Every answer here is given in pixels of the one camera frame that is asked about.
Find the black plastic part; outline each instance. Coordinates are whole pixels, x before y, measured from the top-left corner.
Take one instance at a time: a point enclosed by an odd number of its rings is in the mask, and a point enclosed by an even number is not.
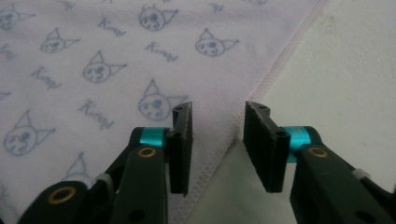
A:
[[[390,199],[387,209],[393,220],[396,222],[396,189],[392,194],[392,198]]]
[[[147,154],[141,150],[155,152],[145,157]],[[137,147],[131,152],[109,223],[167,223],[163,154],[161,148],[148,146]]]
[[[121,152],[121,154],[110,164],[106,169],[105,174],[111,176],[113,181],[114,190],[120,186],[120,181],[125,169],[126,162],[128,160],[129,154],[136,147],[140,146],[140,136],[144,128],[137,127],[134,128],[130,135],[128,146]],[[102,180],[98,180],[89,190],[91,205],[96,206],[97,204],[108,203],[109,195],[106,188],[106,183]]]
[[[244,143],[267,192],[281,192],[290,135],[270,119],[270,108],[246,102]]]
[[[321,145],[304,145],[296,154],[290,201],[299,224],[394,224],[381,204],[331,150]]]
[[[382,206],[386,207],[392,198],[392,194],[384,189],[381,189],[375,182],[371,179],[364,177],[361,179],[363,186],[375,197],[376,201]]]
[[[191,166],[192,103],[175,106],[172,112],[174,128],[166,134],[171,192],[186,195]]]
[[[63,181],[45,189],[29,206],[19,224],[78,224],[85,213],[87,187],[78,181]]]
[[[315,128],[311,126],[304,126],[304,128],[308,132],[309,138],[311,138],[311,144],[324,146],[324,144],[321,141],[320,134]]]

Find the brass screw hole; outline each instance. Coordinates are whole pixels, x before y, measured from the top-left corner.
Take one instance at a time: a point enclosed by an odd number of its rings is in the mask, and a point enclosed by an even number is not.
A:
[[[59,204],[69,201],[76,194],[77,190],[74,187],[63,187],[53,191],[49,195],[48,203]]]
[[[321,157],[321,158],[325,158],[329,155],[329,153],[327,153],[327,151],[319,148],[319,147],[311,147],[309,148],[309,152],[317,157]]]
[[[150,157],[153,157],[156,153],[157,153],[157,151],[154,148],[145,147],[145,148],[140,149],[137,152],[137,155],[139,155],[139,157],[142,157],[142,158],[150,158]]]

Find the stitched hem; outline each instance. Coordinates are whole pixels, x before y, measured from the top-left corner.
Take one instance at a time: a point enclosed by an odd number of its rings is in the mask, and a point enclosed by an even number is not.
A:
[[[300,25],[297,32],[291,38],[289,44],[287,44],[287,46],[280,52],[279,56],[274,61],[267,76],[264,76],[259,86],[249,97],[250,100],[260,100],[264,96],[264,94],[268,92],[269,87],[274,83],[275,79],[277,78],[279,70],[282,68],[291,53],[297,47],[300,39],[303,37],[305,31],[309,28],[314,18],[319,14],[319,10],[322,8],[325,2],[326,0],[317,0],[315,2],[315,4],[305,17],[303,23]],[[238,111],[238,115],[233,120],[231,128],[228,130],[227,134],[221,141],[218,150],[216,150],[216,153],[208,160],[203,171],[199,175],[198,180],[196,180],[195,183],[191,185],[189,194],[186,196],[186,199],[181,204],[181,206],[177,209],[177,212],[175,213],[173,219],[170,220],[171,223],[184,223],[192,208],[199,200],[210,177],[218,168],[219,162],[222,160],[228,147],[233,142],[234,138],[238,133],[239,127],[243,122],[243,116],[245,114],[244,107],[241,107]]]

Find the cat face print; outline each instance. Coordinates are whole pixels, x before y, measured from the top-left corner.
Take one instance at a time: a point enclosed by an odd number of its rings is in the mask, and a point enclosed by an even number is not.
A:
[[[14,156],[22,156],[43,142],[55,130],[37,130],[30,124],[29,111],[4,139],[4,147]]]
[[[45,53],[56,53],[61,51],[62,49],[66,49],[70,47],[72,44],[78,42],[78,39],[75,40],[65,40],[61,38],[59,35],[58,28],[55,28],[51,33],[47,35],[46,40],[41,45],[41,51]]]
[[[82,71],[82,75],[91,83],[99,84],[106,81],[110,76],[118,73],[126,64],[108,64],[99,51]]]
[[[18,12],[15,4],[0,9],[0,27],[3,30],[11,30],[17,21],[23,21],[33,17],[33,14]]]
[[[196,43],[195,48],[198,52],[206,56],[217,57],[226,50],[231,49],[238,42],[239,40],[219,40],[205,29]]]
[[[143,99],[139,102],[139,111],[148,119],[164,120],[168,118],[173,106],[181,104],[186,99],[187,96],[166,97],[160,94],[153,79],[148,85]]]
[[[167,23],[169,23],[178,10],[160,11],[155,6],[143,7],[139,16],[140,24],[150,31],[160,31]]]

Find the cloth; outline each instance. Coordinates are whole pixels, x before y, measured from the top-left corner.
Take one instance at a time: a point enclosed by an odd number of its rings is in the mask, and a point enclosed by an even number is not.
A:
[[[193,104],[182,223],[324,0],[0,0],[0,218],[61,180],[88,186],[132,129]]]

